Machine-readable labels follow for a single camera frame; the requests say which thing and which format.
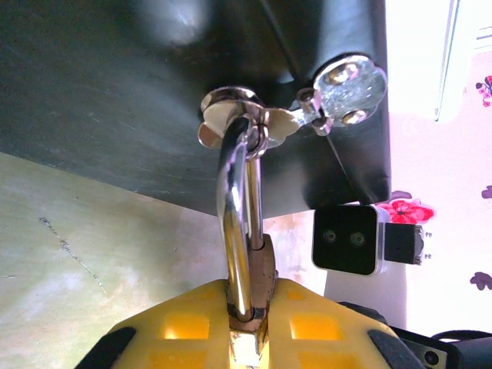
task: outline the metal bracket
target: metal bracket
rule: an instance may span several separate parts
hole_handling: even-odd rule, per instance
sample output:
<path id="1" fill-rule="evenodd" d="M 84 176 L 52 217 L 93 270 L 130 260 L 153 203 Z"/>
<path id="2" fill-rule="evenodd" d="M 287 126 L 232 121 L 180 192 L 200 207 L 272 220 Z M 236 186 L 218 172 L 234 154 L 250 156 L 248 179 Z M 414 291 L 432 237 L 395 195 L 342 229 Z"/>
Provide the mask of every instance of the metal bracket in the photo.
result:
<path id="1" fill-rule="evenodd" d="M 198 129 L 198 140 L 207 148 L 220 148 L 231 120 L 242 115 L 268 127 L 268 148 L 281 145 L 287 136 L 308 124 L 325 136 L 332 127 L 347 127 L 368 119 L 386 91 L 384 71 L 367 56 L 341 56 L 315 75 L 312 87 L 298 92 L 297 110 L 266 107 L 245 87 L 211 91 L 201 102 L 204 122 Z"/>

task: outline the curved metal rod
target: curved metal rod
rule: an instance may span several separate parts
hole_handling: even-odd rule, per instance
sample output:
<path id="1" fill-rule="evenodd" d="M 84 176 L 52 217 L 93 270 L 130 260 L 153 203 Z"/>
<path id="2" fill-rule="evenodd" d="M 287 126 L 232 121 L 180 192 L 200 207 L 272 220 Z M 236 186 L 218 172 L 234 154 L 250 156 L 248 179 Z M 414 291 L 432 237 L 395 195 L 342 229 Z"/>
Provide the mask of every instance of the curved metal rod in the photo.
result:
<path id="1" fill-rule="evenodd" d="M 217 185 L 218 218 L 228 259 L 232 298 L 240 321 L 250 321 L 253 316 L 243 211 L 249 124 L 245 117 L 236 118 L 225 132 Z"/>

